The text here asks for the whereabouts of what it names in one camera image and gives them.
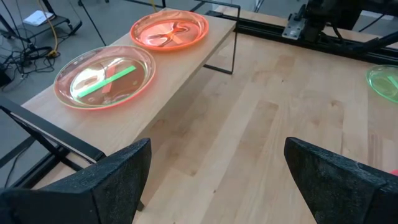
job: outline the green stick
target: green stick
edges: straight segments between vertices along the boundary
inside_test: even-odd
[[[398,83],[397,83],[397,81],[395,80],[395,78],[393,78],[392,76],[389,76],[389,77],[387,77],[389,80],[390,80],[390,82],[398,89]]]
[[[78,96],[80,98],[82,98],[82,97],[84,97],[86,95],[89,95],[90,93],[98,90],[99,88],[104,87],[105,85],[117,80],[118,78],[121,78],[121,77],[127,75],[128,73],[134,71],[135,69],[136,69],[135,66],[131,65],[130,67],[124,69],[123,71],[121,71],[121,72],[119,72],[119,73],[117,73],[117,74],[115,74],[115,75],[113,75],[113,76],[111,76],[111,77],[109,77],[109,78],[107,78],[107,79],[95,84],[95,85],[92,85],[87,90],[79,93]]]

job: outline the metal bracket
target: metal bracket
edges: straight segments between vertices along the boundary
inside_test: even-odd
[[[296,20],[296,15],[297,13],[290,15],[289,21],[282,34],[282,37],[292,40],[298,40],[300,38],[301,32],[303,31],[307,20],[304,18]]]

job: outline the yellow cable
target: yellow cable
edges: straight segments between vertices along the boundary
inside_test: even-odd
[[[155,6],[155,0],[150,0],[150,3],[152,4],[152,7],[154,8],[154,11],[157,12],[156,6]]]
[[[52,29],[52,34],[54,35],[54,39],[55,39],[55,46],[54,49],[52,49],[49,54],[47,55],[48,57],[56,57],[58,56],[58,37],[57,37],[57,33],[55,32],[54,26],[52,25],[52,23],[50,22],[50,19],[47,17],[44,7],[42,5],[42,3],[40,2],[40,0],[37,0],[37,3],[39,4],[39,6],[42,8],[42,11],[44,13],[44,16],[48,22],[48,24],[50,25],[51,29]]]

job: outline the plate rim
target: plate rim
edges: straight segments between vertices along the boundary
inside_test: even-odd
[[[148,45],[146,45],[146,44],[143,44],[142,42],[137,41],[137,40],[135,39],[135,36],[134,36],[134,34],[133,34],[133,33],[134,33],[133,30],[134,30],[134,28],[137,26],[137,24],[138,24],[139,22],[141,22],[141,21],[144,20],[145,18],[147,18],[147,17],[149,17],[149,16],[152,16],[152,15],[154,15],[154,14],[165,13],[165,12],[175,12],[175,11],[177,11],[177,12],[183,12],[183,13],[187,13],[187,14],[194,14],[194,15],[196,15],[196,16],[198,16],[198,17],[201,17],[201,19],[203,19],[203,21],[205,21],[205,24],[206,24],[206,29],[205,29],[205,31],[202,33],[201,37],[199,37],[197,40],[194,40],[194,41],[189,42],[189,43],[187,43],[187,44],[183,44],[183,45],[179,45],[179,46],[174,46],[174,47],[151,47],[151,46],[148,46]],[[137,45],[140,46],[140,47],[146,48],[146,49],[156,50],[156,51],[172,51],[172,50],[183,49],[183,48],[189,47],[189,46],[191,46],[191,45],[193,45],[193,44],[196,44],[197,42],[201,41],[203,38],[205,38],[205,37],[207,36],[208,31],[209,31],[209,22],[207,21],[207,19],[206,19],[203,15],[201,15],[201,14],[199,14],[199,13],[195,13],[195,12],[185,11],[185,10],[171,9],[171,10],[169,10],[169,11],[159,11],[159,12],[155,12],[155,13],[146,15],[146,16],[142,17],[141,19],[139,19],[138,21],[136,21],[136,22],[132,25],[132,27],[130,28],[130,38],[131,38],[131,40],[132,40],[135,44],[137,44]]]
[[[131,96],[129,96],[129,97],[127,97],[127,98],[125,98],[125,99],[123,99],[123,100],[121,100],[121,101],[119,101],[119,102],[117,102],[117,103],[115,103],[115,104],[111,104],[111,105],[97,106],[97,107],[92,107],[92,108],[81,108],[81,107],[69,105],[69,104],[65,103],[64,101],[62,101],[62,100],[58,97],[57,92],[55,91],[55,82],[57,81],[57,78],[60,76],[61,72],[62,72],[66,67],[68,67],[74,60],[78,59],[79,57],[82,57],[82,56],[84,56],[84,55],[86,55],[86,54],[88,54],[88,53],[90,53],[90,52],[92,52],[92,51],[94,51],[94,50],[105,49],[105,48],[110,48],[110,47],[130,47],[130,48],[133,48],[133,49],[140,49],[140,50],[144,51],[144,52],[149,56],[150,60],[152,61],[153,65],[154,65],[154,71],[152,72],[152,76],[151,76],[151,78],[148,80],[148,82],[147,82],[140,90],[136,91],[135,94],[132,94]],[[78,110],[103,110],[103,109],[106,109],[106,108],[111,108],[111,107],[120,105],[121,103],[124,103],[124,102],[126,102],[126,101],[128,101],[128,100],[133,99],[133,98],[134,98],[135,96],[137,96],[140,92],[142,92],[144,89],[146,89],[146,87],[148,86],[149,83],[152,82],[152,80],[153,80],[154,77],[155,77],[155,73],[156,73],[156,61],[155,61],[155,58],[154,58],[153,55],[151,55],[146,49],[143,49],[142,47],[139,47],[139,46],[131,46],[131,45],[124,45],[124,44],[110,45],[110,46],[104,46],[104,47],[97,47],[97,48],[95,48],[95,49],[89,50],[89,51],[87,51],[87,52],[85,52],[85,53],[83,53],[83,54],[81,54],[81,55],[75,57],[74,59],[70,60],[66,65],[64,65],[64,66],[61,68],[61,70],[58,72],[57,76],[55,77],[55,79],[54,79],[54,81],[53,81],[53,92],[54,92],[55,97],[57,97],[57,100],[58,100],[59,102],[61,102],[62,104],[64,104],[65,106],[67,106],[67,107],[70,107],[70,108],[73,108],[73,109],[78,109]]]
[[[387,99],[387,100],[389,100],[389,101],[391,101],[391,102],[393,102],[393,103],[398,103],[398,100],[393,100],[392,98],[390,98],[390,97],[388,97],[388,96],[382,94],[380,91],[378,91],[377,89],[375,89],[375,88],[373,87],[373,83],[369,80],[369,79],[370,79],[370,78],[369,78],[370,73],[371,73],[373,70],[375,70],[376,68],[378,68],[378,67],[394,67],[394,68],[398,69],[398,66],[396,66],[396,65],[375,65],[375,66],[372,66],[371,68],[369,68],[369,69],[366,71],[366,75],[365,75],[365,77],[366,77],[366,82],[367,82],[368,85],[372,88],[373,91],[375,91],[378,95],[382,96],[384,99]]]

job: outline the white paper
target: white paper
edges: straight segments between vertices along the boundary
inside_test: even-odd
[[[46,12],[45,14],[49,19],[53,16],[51,12]],[[28,18],[24,19],[24,23],[30,24],[32,26],[39,26],[43,24],[46,20],[47,19],[45,18],[43,11],[37,10]]]

